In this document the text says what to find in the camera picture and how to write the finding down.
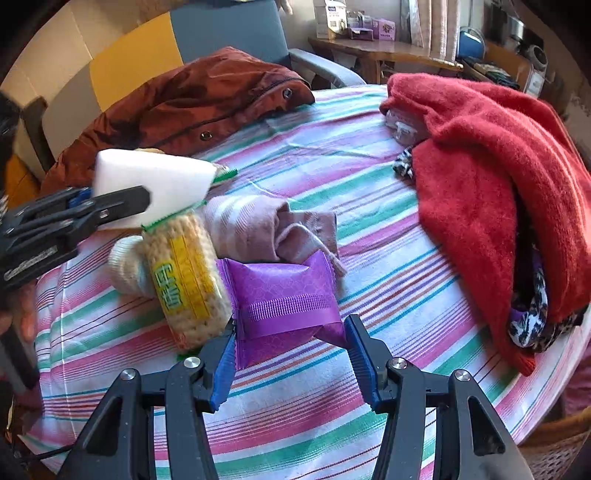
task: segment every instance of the purple snack package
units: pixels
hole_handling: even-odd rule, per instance
[[[303,264],[217,261],[236,320],[236,369],[303,345],[312,337],[347,348],[335,274],[318,250]]]

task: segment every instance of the wicker basket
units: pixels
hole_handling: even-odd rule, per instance
[[[558,480],[591,434],[591,407],[567,419],[543,423],[519,446],[535,480]]]

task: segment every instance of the blue gripper pad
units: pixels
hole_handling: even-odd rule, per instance
[[[359,337],[359,333],[357,328],[355,328],[351,316],[348,316],[344,323],[347,343],[349,345],[347,353],[349,354],[349,360],[351,361],[351,366],[355,372],[355,378],[357,379],[359,390],[361,390],[363,401],[369,404],[371,409],[374,410],[380,402],[375,370],[369,360],[368,353],[365,351],[365,347]]]
[[[230,387],[236,374],[236,336],[232,335],[226,344],[226,348],[217,364],[213,375],[213,391],[209,400],[212,412],[218,411],[220,405],[228,399]]]
[[[82,189],[78,195],[76,195],[72,200],[68,202],[68,208],[74,208],[80,205],[82,202],[85,202],[92,196],[92,189],[87,187]]]

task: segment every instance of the cable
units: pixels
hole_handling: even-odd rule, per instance
[[[60,453],[69,452],[74,447],[74,444],[66,445],[65,447],[61,447],[55,450],[50,450],[49,452],[40,453],[39,455],[27,455],[24,457],[19,458],[18,460],[21,463],[31,463],[36,462],[39,460],[45,460],[46,458],[51,458],[55,455],[59,455]]]

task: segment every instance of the brown jacket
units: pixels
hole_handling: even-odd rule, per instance
[[[92,184],[106,148],[159,148],[193,155],[275,111],[314,103],[292,70],[225,47],[163,73],[114,103],[59,156],[41,184],[47,194]]]

